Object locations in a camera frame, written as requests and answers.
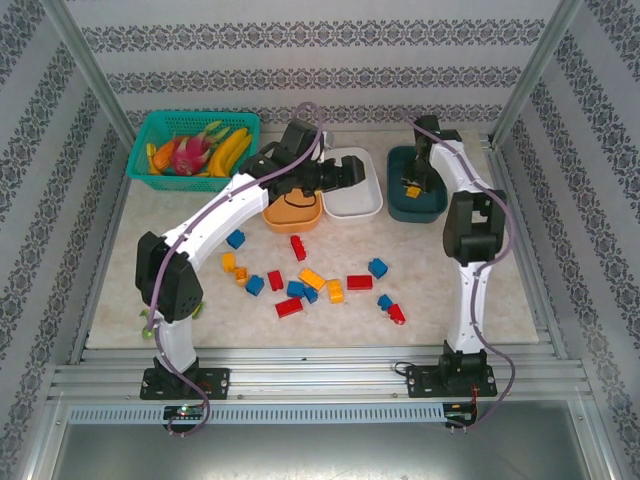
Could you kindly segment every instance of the wall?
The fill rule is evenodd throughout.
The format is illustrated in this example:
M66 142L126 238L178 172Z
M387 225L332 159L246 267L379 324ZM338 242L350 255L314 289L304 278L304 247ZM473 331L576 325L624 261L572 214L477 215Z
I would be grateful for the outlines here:
M68 361L126 152L33 0L0 5L0 479Z
M502 145L564 341L640 476L640 2L587 0Z
M333 129L404 110L489 132L558 0L74 0L67 5L134 126L153 109L301 101Z

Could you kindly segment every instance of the table surface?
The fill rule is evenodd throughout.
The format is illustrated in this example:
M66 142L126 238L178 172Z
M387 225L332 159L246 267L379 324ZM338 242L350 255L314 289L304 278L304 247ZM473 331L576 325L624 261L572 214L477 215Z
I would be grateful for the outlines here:
M475 131L461 132L465 151L478 173L490 175ZM280 134L265 134L261 144ZM393 220L386 205L386 157L397 145L413 144L410 131L339 132L335 147L358 146L373 159L385 205L375 219L357 227L331 224L326 216L311 232L301 234L307 259L297 262L289 236L268 230L257 215L241 229L246 242L236 251L238 265L249 274L265 278L267 285L256 298L235 284L220 263L224 252L232 251L224 242L198 272L206 306L194 321L196 347L346 347L405 346L441 344L453 321L454 276L452 261L442 249L442 229L446 213L429 225ZM211 199L207 193L160 192L133 181L87 347L155 348L144 340L145 308L134 286L135 254L138 239L147 231L162 234L189 218ZM379 257L389 272L376 281L373 291L346 291L346 276L367 274L367 264ZM303 312L278 319L274 305L286 299L283 291L272 292L267 272L279 269L285 279L297 279L308 267L326 279L343 283L345 302L331 304L327 290L313 305L303 301ZM380 295L388 294L407 318L395 325L377 306ZM485 312L485 333L495 343L536 343L532 320L513 254L497 265L490 277Z

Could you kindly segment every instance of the green basket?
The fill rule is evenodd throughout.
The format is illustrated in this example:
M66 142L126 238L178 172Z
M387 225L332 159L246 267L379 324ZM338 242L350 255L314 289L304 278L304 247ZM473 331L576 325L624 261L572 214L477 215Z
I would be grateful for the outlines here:
M153 143L157 148L180 135L197 135L204 127L216 120L222 120L222 125L215 131L231 127L227 137L235 130L247 127L253 135L251 145L236 162L231 175L245 159L258 151L260 137L260 118L253 113L226 112L189 112L189 111L156 111L145 119L140 133L133 145L127 175L129 178L142 180L156 190L180 190L183 192L219 192L229 183L228 178L182 177L178 175L150 175L149 160L147 159L147 143Z

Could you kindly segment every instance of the purple cable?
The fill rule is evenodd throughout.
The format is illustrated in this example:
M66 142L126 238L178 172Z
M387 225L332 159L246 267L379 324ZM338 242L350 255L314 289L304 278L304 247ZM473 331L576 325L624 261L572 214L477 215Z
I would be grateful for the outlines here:
M164 278L164 274L167 270L167 266L169 265L169 260L171 259L173 254L178 250L178 247L182 244L182 242L186 240L187 235L189 235L200 224L200 222L202 222L211 212L213 212L216 208L218 208L224 202L231 200L233 197L235 197L239 193L242 193L251 187L254 187L260 183L268 182L269 180L273 180L274 178L279 177L280 175L284 175L288 171L300 165L303 161L307 159L308 156L310 156L313 153L316 146L318 145L318 142L320 142L320 137L322 136L322 113L320 111L320 107L318 107L318 105L316 105L315 103L302 102L294 110L293 117L295 118L298 115L298 112L300 112L300 110L306 107L311 107L316 111L316 118L318 120L318 123L316 125L316 129L317 129L316 136L313 138L313 142L311 142L311 145L309 146L309 148L302 155L300 155L300 157L298 157L296 160L291 162L286 167L283 167L279 170L276 170L273 173L270 173L269 175L265 175L264 177L257 178L252 182L242 185L241 187L238 187L235 190L232 190L231 192L229 192L224 196L220 196L220 199L212 203L209 206L209 208L204 210L200 215L198 215L195 218L193 222L189 224L189 226L184 230L184 232L178 237L176 242L171 246L167 254L162 259L162 263L160 264L160 268L158 269L158 275L156 276L156 282L153 286L153 294L151 295L151 302L149 305L149 319L147 321L147 330L151 331L153 328L155 328L155 325L156 325L154 317L156 313L156 307L158 305L158 295L160 294L160 285L162 285L162 279ZM173 373L176 377L178 377L185 384L191 387L198 395L200 395L205 405L206 414L202 417L202 421L198 425L193 427L191 430L189 430L188 432L177 434L176 432L171 430L171 425L174 419L177 417L173 417L169 420L169 423L167 425L167 429L169 430L169 435L179 435L181 438L188 437L189 435L193 435L194 433L196 433L198 430L200 430L205 426L205 424L209 419L209 415L211 414L211 403L209 402L209 398L207 397L206 393L200 387L198 387L194 382L192 382L187 377L185 377L167 359L166 352L162 347L162 342L160 341L160 332L158 331L158 329L156 329L156 332L155 332L155 340L156 340L156 346L158 347L158 351L160 352L160 356L164 358L164 363L169 368L169 370L171 370L171 373Z
M409 118L409 115L407 113L404 114L404 119L409 125L411 125L411 127L413 129L417 130L418 132L422 133L423 135L426 135L427 137L429 137L434 142L439 143L444 148L449 150L449 152L451 152L452 154L454 154L456 156L456 158L460 162L460 165L462 166L462 169L467 174L467 178L471 181L473 186L478 188L482 193L485 193L486 195L488 195L493 201L495 201L498 204L498 206L502 209L502 211L504 211L504 214L505 214L505 216L507 218L507 224L509 226L509 232L510 233L507 236L507 245L506 245L506 247L502 250L502 252L496 258L494 258L490 262L486 262L485 264L481 265L480 268L478 268L478 270L476 271L476 273L474 275L473 287L471 289L471 322L473 324L473 329L475 330L476 335L478 336L478 339L480 340L480 343L482 343L482 345L484 345L484 347L487 350L489 350L490 352L498 355L499 357L502 357L509 364L509 367L511 368L511 377L509 378L509 382L507 383L507 386L505 387L505 389L502 391L502 393L498 397L498 400L496 400L496 402L489 409L489 411L487 413L485 413L481 418L479 418L473 425L468 427L469 429L472 429L472 428L475 428L475 427L477 427L479 425L482 425L482 423L484 423L490 416L492 416L495 413L495 411L500 406L500 404L504 401L504 399L507 397L507 395L509 395L509 392L511 391L511 388L513 387L513 382L515 382L515 380L516 380L516 364L513 362L511 357L509 357L509 355L507 355L506 353L503 353L500 350L498 350L497 348L495 348L493 345L491 345L484 338L484 336L482 335L482 332L480 332L480 329L478 328L478 320L477 320L477 317L476 317L476 300L477 300L477 296L478 296L478 288L480 286L480 274L482 273L482 271L485 268L488 268L488 267L490 267L492 265L495 265L496 263L502 261L509 254L511 249L513 248L513 235L515 235L515 230L513 229L513 226L515 225L515 219L513 218L513 212L507 206L507 204L504 203L502 201L502 199L500 197L498 197L495 193L493 193L491 190L485 188L482 184L480 184L477 181L477 179L471 173L471 170L469 169L469 166L464 161L464 158L462 158L462 155L460 155L460 152L458 152L455 148L453 148L447 142L443 141L437 135L434 135L433 133L431 133L431 132L429 132L429 131L427 131L427 130L425 130L423 128L420 128L418 125L416 125L411 120L411 118Z

